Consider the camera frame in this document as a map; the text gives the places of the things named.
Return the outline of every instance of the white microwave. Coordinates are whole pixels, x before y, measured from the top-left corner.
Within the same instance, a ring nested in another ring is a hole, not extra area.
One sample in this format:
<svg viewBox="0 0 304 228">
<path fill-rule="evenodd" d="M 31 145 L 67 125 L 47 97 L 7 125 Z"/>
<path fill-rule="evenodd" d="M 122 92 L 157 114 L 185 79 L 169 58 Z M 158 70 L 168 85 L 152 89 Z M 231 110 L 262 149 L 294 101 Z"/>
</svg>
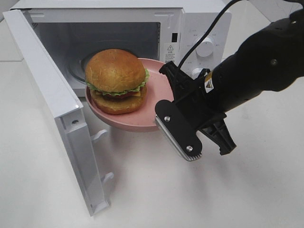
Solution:
<svg viewBox="0 0 304 228">
<path fill-rule="evenodd" d="M 224 8 L 221 0 L 20 0 L 4 18 L 31 72 L 33 87 L 54 119 L 90 215 L 109 204 L 103 190 L 79 97 L 85 94 L 84 68 L 108 48 L 137 57 L 174 61 L 201 38 Z M 231 21 L 226 12 L 184 63 L 195 77 L 221 62 Z"/>
</svg>

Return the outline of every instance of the white countertop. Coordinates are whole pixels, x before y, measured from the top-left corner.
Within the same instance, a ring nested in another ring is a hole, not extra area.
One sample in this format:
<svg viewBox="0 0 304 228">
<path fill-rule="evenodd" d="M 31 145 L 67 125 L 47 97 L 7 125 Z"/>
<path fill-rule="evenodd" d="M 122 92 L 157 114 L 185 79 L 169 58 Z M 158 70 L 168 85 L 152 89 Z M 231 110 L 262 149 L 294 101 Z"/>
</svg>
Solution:
<svg viewBox="0 0 304 228">
<path fill-rule="evenodd" d="M 247 2 L 231 9 L 224 58 L 269 22 Z M 304 78 L 227 113 L 237 148 L 220 156 L 201 136 L 203 157 L 186 162 L 161 132 L 129 133 L 84 112 L 111 206 L 90 217 L 65 148 L 44 116 L 27 67 L 0 23 L 0 227 L 302 228 Z"/>
</svg>

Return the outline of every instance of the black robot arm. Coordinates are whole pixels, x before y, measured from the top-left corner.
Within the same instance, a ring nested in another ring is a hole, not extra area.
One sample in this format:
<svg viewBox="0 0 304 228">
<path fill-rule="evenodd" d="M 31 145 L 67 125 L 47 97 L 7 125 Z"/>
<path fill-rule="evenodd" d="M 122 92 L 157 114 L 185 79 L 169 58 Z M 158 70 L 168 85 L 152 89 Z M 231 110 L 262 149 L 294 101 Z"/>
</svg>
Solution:
<svg viewBox="0 0 304 228">
<path fill-rule="evenodd" d="M 203 69 L 196 79 L 173 62 L 160 73 L 167 76 L 175 100 L 156 104 L 156 122 L 179 154 L 188 161 L 201 157 L 197 131 L 215 142 L 220 154 L 228 154 L 236 145 L 223 120 L 225 112 L 304 76 L 304 10 L 250 36 L 234 55 L 211 72 Z"/>
</svg>

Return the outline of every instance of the lettuce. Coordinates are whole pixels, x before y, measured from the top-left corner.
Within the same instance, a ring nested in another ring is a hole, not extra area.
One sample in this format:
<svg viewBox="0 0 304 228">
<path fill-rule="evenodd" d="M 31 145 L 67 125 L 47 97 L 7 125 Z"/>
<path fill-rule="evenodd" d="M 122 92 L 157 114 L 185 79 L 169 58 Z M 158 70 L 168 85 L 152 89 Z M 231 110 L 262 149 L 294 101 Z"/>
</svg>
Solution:
<svg viewBox="0 0 304 228">
<path fill-rule="evenodd" d="M 109 95 L 111 95 L 111 96 L 117 96 L 117 95 L 124 95 L 124 94 L 126 94 L 126 93 L 128 93 L 128 92 L 139 92 L 140 89 L 141 89 L 142 87 L 144 87 L 144 85 L 147 83 L 148 78 L 149 78 L 149 76 L 150 76 L 148 70 L 145 69 L 145 71 L 146 71 L 146 77 L 145 77 L 144 81 L 143 81 L 138 87 L 136 87 L 135 89 L 125 90 L 125 91 L 119 92 L 119 93 L 116 93 L 116 92 L 112 92 L 112 93 L 111 93 L 111 92 L 106 92 L 106 91 L 99 90 L 99 89 L 97 89 L 94 85 L 92 85 L 91 83 L 89 83 L 89 82 L 87 82 L 87 81 L 86 81 L 86 84 L 87 84 L 87 86 L 88 86 L 91 90 L 98 91 L 98 92 L 102 93 L 103 95 L 109 94 Z"/>
</svg>

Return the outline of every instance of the plate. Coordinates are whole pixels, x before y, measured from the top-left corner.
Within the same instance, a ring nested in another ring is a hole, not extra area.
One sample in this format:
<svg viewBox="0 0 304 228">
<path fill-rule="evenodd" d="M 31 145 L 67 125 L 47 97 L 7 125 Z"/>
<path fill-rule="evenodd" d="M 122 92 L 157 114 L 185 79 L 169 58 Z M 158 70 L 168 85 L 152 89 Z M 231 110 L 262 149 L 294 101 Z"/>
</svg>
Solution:
<svg viewBox="0 0 304 228">
<path fill-rule="evenodd" d="M 93 113 L 106 124 L 130 132 L 152 132 L 157 131 L 155 123 L 155 105 L 160 100 L 173 101 L 173 94 L 166 75 L 158 71 L 164 65 L 163 62 L 139 58 L 149 71 L 150 77 L 147 82 L 147 96 L 141 108 L 132 113 L 107 114 L 101 111 L 91 98 L 90 89 L 86 87 L 85 98 Z"/>
</svg>

